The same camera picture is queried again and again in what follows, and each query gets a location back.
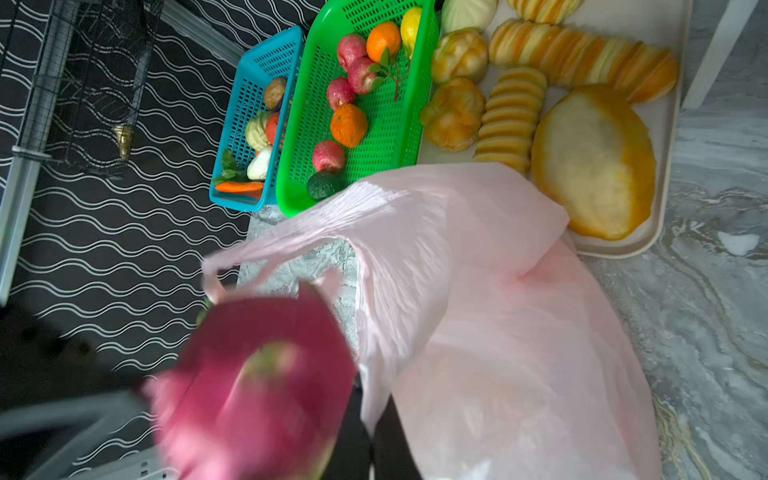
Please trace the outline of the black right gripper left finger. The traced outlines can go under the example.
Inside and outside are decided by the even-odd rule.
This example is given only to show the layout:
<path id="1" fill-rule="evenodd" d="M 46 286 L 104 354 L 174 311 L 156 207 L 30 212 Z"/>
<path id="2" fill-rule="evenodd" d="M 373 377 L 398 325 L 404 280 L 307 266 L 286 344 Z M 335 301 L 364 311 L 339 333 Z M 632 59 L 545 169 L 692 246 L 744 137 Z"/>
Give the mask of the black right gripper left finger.
<path id="1" fill-rule="evenodd" d="M 360 419 L 362 388 L 355 383 L 339 434 L 322 480 L 368 480 L 371 470 L 370 437 Z"/>

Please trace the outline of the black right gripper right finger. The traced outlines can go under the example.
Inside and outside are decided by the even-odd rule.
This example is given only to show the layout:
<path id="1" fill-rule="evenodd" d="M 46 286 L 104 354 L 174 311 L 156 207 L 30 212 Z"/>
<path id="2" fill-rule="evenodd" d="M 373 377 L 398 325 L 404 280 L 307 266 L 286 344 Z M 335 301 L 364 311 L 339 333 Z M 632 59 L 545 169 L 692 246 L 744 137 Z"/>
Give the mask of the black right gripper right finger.
<path id="1" fill-rule="evenodd" d="M 421 480 L 392 396 L 379 419 L 371 440 L 375 480 Z"/>

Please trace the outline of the pink dragon fruit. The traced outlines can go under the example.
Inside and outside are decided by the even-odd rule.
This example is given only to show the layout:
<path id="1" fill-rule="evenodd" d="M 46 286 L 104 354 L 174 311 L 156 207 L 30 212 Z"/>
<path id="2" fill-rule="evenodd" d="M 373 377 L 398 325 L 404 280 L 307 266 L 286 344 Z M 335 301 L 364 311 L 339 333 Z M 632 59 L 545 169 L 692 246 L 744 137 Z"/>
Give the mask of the pink dragon fruit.
<path id="1" fill-rule="evenodd" d="M 215 305 L 177 364 L 144 385 L 164 463 L 182 479 L 316 479 L 356 376 L 324 295 Z"/>

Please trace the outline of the pink peach plastic bag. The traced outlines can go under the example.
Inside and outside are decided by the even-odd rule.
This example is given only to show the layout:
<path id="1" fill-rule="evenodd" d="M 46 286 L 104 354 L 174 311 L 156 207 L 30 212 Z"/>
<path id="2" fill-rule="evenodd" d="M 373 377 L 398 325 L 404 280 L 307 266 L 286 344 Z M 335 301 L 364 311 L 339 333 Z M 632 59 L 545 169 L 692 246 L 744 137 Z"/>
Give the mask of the pink peach plastic bag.
<path id="1" fill-rule="evenodd" d="M 657 479 L 650 388 L 565 210 L 498 164 L 371 175 L 202 264 L 270 273 L 334 239 L 357 258 L 360 417 L 393 401 L 425 479 Z"/>

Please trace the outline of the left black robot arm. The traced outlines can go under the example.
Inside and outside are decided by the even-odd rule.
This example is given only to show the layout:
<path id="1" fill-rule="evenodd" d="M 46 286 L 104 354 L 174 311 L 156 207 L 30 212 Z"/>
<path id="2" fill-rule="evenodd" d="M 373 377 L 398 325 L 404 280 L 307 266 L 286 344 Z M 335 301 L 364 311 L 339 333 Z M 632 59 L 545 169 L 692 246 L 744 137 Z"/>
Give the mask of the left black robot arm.
<path id="1" fill-rule="evenodd" d="M 147 406 L 139 374 L 100 364 L 85 340 L 64 338 L 17 306 L 1 310 L 1 476 L 59 479 Z"/>

